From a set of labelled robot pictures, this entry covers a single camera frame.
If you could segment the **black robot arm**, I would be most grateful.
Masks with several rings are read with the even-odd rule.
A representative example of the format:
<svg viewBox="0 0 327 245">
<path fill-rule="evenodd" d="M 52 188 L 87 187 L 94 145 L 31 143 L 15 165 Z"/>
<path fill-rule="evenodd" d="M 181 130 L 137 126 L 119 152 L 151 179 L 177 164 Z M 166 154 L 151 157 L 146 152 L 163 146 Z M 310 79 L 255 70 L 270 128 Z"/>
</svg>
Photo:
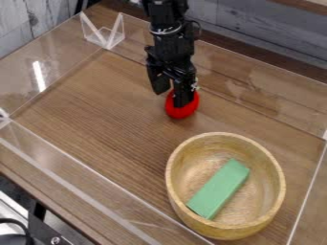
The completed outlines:
<svg viewBox="0 0 327 245">
<path fill-rule="evenodd" d="M 183 108 L 194 101 L 197 87 L 197 37 L 194 21 L 186 18 L 189 0 L 142 0 L 142 5 L 154 37 L 154 45 L 145 47 L 153 89 L 159 95 L 173 88 L 173 105 Z"/>
</svg>

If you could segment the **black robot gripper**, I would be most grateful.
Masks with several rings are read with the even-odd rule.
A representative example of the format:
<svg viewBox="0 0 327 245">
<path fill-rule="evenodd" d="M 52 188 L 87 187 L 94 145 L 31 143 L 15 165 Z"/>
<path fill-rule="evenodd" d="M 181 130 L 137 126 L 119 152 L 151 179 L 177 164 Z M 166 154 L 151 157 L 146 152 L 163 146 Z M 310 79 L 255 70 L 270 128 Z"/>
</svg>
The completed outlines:
<svg viewBox="0 0 327 245">
<path fill-rule="evenodd" d="M 183 19 L 175 26 L 150 28 L 154 44 L 145 47 L 147 74 L 157 95 L 170 88 L 174 79 L 174 106 L 185 107 L 194 101 L 197 88 L 193 56 L 202 28 L 197 21 Z"/>
</svg>

